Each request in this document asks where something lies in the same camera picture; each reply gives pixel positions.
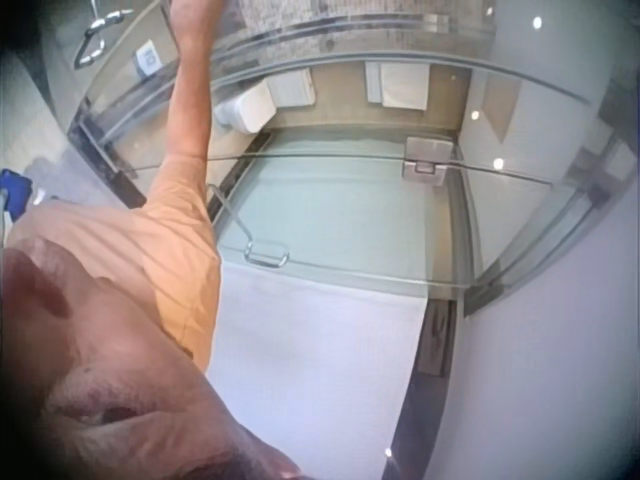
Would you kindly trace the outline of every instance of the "metal handle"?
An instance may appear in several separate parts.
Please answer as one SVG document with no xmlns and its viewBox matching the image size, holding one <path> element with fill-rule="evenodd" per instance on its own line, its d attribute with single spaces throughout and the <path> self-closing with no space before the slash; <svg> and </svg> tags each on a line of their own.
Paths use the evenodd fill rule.
<svg viewBox="0 0 640 480">
<path fill-rule="evenodd" d="M 277 263 L 272 263 L 266 260 L 260 260 L 259 258 L 252 257 L 251 255 L 253 254 L 253 247 L 255 246 L 256 242 L 253 240 L 249 240 L 249 243 L 247 244 L 247 247 L 244 250 L 244 259 L 247 261 L 247 263 L 250 263 L 252 265 L 257 265 L 258 267 L 265 267 L 265 268 L 282 268 L 287 264 L 291 256 L 289 254 L 289 250 L 287 249 L 286 245 L 282 243 L 264 242 L 264 241 L 261 243 L 268 243 L 270 245 L 280 245 L 284 249 L 284 254 L 280 257 L 280 260 Z"/>
<path fill-rule="evenodd" d="M 93 65 L 96 60 L 102 57 L 107 51 L 107 44 L 102 38 L 100 32 L 109 28 L 112 25 L 116 25 L 118 23 L 122 23 L 127 15 L 133 13 L 131 9 L 117 10 L 115 12 L 108 13 L 104 17 L 100 17 L 98 14 L 98 6 L 96 4 L 96 0 L 91 0 L 91 11 L 93 12 L 93 22 L 84 32 L 84 37 L 82 39 L 82 43 L 80 44 L 80 48 L 78 49 L 78 53 L 76 54 L 76 58 L 73 61 L 73 68 L 76 70 L 80 70 L 81 68 L 88 67 L 89 65 Z M 87 48 L 89 47 L 89 43 L 94 36 L 98 37 L 98 48 L 89 54 L 85 54 Z"/>
<path fill-rule="evenodd" d="M 247 246 L 244 249 L 244 259 L 246 260 L 246 262 L 250 263 L 251 265 L 256 265 L 258 267 L 264 267 L 264 268 L 275 269 L 275 268 L 284 267 L 289 261 L 289 258 L 291 257 L 289 254 L 289 248 L 284 243 L 280 243 L 280 242 L 271 242 L 267 240 L 255 240 L 253 238 L 253 235 L 251 234 L 251 231 L 247 228 L 244 222 L 240 220 L 240 217 L 236 213 L 235 209 L 231 206 L 231 204 L 229 203 L 227 198 L 224 196 L 224 194 L 220 191 L 220 189 L 217 186 L 213 185 L 212 183 L 207 184 L 207 186 L 213 190 L 213 193 L 216 195 L 216 197 L 218 197 L 218 200 L 220 200 L 220 203 L 222 203 L 222 206 L 227 210 L 227 212 L 229 213 L 233 221 L 236 222 L 238 227 L 240 227 L 240 230 L 242 230 L 244 234 L 247 236 Z M 282 254 L 282 256 L 277 262 L 269 262 L 266 260 L 261 260 L 259 258 L 256 258 L 257 254 L 253 251 L 257 243 L 262 243 L 265 245 L 280 246 L 282 247 L 282 250 L 284 253 Z"/>
</svg>

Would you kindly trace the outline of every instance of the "blue object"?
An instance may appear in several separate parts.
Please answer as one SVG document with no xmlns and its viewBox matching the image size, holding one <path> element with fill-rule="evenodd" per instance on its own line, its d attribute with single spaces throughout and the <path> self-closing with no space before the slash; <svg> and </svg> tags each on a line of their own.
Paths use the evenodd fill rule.
<svg viewBox="0 0 640 480">
<path fill-rule="evenodd" d="M 5 168 L 0 172 L 0 190 L 7 192 L 4 211 L 9 212 L 12 222 L 17 222 L 27 211 L 29 198 L 33 193 L 32 185 L 31 180 L 13 170 Z"/>
</svg>

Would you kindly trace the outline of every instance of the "white floor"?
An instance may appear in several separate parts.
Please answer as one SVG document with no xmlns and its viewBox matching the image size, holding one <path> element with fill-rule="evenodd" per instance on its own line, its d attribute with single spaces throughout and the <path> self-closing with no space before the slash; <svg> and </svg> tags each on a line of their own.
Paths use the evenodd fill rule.
<svg viewBox="0 0 640 480">
<path fill-rule="evenodd" d="M 207 378 L 304 473 L 381 478 L 425 308 L 225 263 Z"/>
</svg>

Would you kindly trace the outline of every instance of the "metal hinge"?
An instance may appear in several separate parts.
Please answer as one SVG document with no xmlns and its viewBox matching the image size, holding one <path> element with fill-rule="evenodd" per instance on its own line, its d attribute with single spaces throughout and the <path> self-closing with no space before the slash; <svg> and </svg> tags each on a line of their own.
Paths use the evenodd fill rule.
<svg viewBox="0 0 640 480">
<path fill-rule="evenodd" d="M 408 137 L 402 162 L 402 178 L 433 186 L 443 185 L 452 152 L 451 141 Z"/>
</svg>

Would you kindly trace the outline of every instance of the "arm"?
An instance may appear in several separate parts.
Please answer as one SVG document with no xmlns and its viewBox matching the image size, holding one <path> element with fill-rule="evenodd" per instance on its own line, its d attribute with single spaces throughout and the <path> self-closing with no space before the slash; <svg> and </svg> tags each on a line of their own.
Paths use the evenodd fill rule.
<svg viewBox="0 0 640 480">
<path fill-rule="evenodd" d="M 180 65 L 169 103 L 167 153 L 149 192 L 149 208 L 184 209 L 194 193 L 204 204 L 211 135 L 209 55 L 223 7 L 224 0 L 174 0 L 171 5 Z"/>
</svg>

